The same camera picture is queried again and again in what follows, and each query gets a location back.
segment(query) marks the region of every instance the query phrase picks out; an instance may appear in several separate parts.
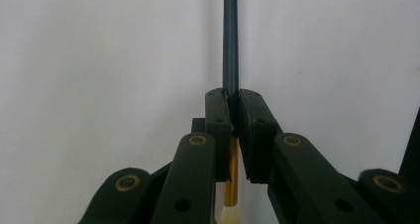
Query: white background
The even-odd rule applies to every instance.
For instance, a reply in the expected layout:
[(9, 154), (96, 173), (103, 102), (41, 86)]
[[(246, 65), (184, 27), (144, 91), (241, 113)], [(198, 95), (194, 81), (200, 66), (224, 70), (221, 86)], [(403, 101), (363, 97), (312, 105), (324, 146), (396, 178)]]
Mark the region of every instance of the white background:
[[(76, 223), (114, 171), (170, 162), (222, 84), (222, 15), (223, 0), (0, 0), (0, 223)], [(239, 0), (239, 24), (240, 85), (285, 132), (352, 178), (398, 171), (420, 0)], [(242, 181), (243, 223), (276, 223), (265, 192)]]

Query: metal rod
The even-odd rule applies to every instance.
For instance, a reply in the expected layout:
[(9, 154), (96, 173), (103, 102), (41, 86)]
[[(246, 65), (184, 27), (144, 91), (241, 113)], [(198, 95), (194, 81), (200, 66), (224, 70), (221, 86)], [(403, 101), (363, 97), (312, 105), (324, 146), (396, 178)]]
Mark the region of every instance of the metal rod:
[(223, 21), (223, 88), (228, 95), (230, 119), (234, 135), (238, 133), (239, 62), (238, 62), (238, 0), (224, 0)]

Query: gold cylinder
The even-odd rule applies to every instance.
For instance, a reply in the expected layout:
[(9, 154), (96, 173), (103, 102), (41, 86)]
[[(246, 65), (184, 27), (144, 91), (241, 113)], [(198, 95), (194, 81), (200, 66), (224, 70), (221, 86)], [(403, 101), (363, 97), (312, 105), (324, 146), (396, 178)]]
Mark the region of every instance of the gold cylinder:
[(238, 203), (238, 138), (231, 138), (230, 154), (231, 181), (225, 182), (225, 206), (235, 206)]

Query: round hole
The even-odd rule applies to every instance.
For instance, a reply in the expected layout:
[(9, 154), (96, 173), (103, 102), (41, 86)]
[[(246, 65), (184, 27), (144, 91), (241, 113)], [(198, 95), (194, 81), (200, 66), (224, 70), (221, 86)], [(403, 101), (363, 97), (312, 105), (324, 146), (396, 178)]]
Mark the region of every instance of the round hole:
[(193, 136), (188, 139), (189, 144), (194, 146), (200, 146), (206, 143), (206, 138), (203, 136)]
[(286, 145), (293, 146), (293, 147), (297, 147), (297, 146), (300, 146), (300, 144), (302, 144), (302, 141), (299, 138), (294, 137), (294, 136), (284, 137), (283, 142)]
[(394, 193), (402, 193), (404, 192), (404, 187), (402, 184), (393, 177), (385, 176), (385, 175), (376, 175), (373, 177), (373, 182), (383, 190), (394, 192)]
[(343, 200), (343, 199), (337, 199), (336, 200), (336, 206), (338, 209), (347, 212), (347, 213), (352, 213), (355, 211), (355, 208), (353, 207), (352, 203)]
[(120, 184), (123, 187), (129, 187), (133, 185), (136, 181), (132, 177), (125, 177), (121, 179)]
[(178, 212), (186, 212), (191, 208), (191, 202), (187, 199), (179, 199), (175, 203), (175, 210)]
[(119, 191), (130, 191), (139, 185), (140, 178), (134, 174), (124, 175), (115, 182), (115, 188)]

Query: brass screw hole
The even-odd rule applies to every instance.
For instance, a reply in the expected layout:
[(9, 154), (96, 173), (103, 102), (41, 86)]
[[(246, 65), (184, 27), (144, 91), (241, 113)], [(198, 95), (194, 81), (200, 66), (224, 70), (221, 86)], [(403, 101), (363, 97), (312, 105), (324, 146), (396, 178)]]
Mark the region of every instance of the brass screw hole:
[(287, 136), (283, 138), (283, 142), (286, 145), (292, 146), (292, 147), (297, 147), (300, 146), (302, 144), (302, 140), (300, 140), (297, 137), (294, 136)]
[(139, 185), (140, 178), (134, 174), (124, 175), (115, 182), (115, 188), (119, 191), (130, 191)]
[(399, 182), (397, 179), (390, 176), (376, 175), (373, 177), (373, 182), (378, 187), (389, 192), (393, 192), (393, 193), (404, 192), (404, 187), (402, 186), (401, 182)]
[(194, 146), (200, 146), (206, 143), (206, 138), (203, 136), (193, 136), (188, 139), (189, 144)]

